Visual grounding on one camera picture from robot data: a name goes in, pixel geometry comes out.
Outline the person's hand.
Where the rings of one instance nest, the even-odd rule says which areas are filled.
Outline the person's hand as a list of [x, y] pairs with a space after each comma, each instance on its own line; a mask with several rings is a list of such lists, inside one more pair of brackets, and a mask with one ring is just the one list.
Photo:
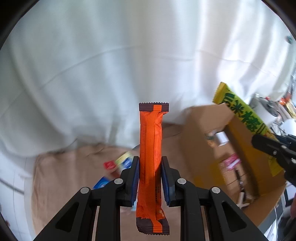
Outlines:
[[296, 218], [296, 194], [295, 194], [292, 204], [290, 206], [290, 217]]

